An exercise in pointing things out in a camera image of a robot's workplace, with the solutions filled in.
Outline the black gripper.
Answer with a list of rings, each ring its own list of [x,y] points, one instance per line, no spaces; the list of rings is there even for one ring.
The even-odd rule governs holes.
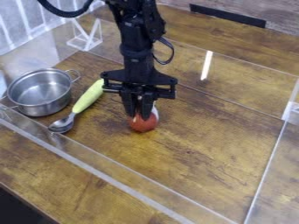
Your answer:
[[[119,48],[124,57],[124,68],[120,70],[106,71],[100,74],[104,79],[103,88],[108,92],[119,93],[124,105],[126,113],[134,117],[136,115],[136,95],[144,93],[140,101],[140,115],[144,120],[150,118],[155,99],[175,98],[175,85],[178,80],[155,69],[155,57],[151,49],[140,52],[131,51],[126,47]]]

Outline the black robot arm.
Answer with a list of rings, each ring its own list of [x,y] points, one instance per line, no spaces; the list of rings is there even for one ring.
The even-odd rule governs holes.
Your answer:
[[[155,0],[106,0],[120,31],[119,51],[124,57],[122,70],[106,71],[104,90],[118,93],[128,116],[150,118],[155,101],[175,98],[178,80],[155,69],[155,62],[167,65],[172,59],[159,60],[154,55],[154,42],[160,41],[171,49],[174,45],[163,38],[166,22],[160,17]]]

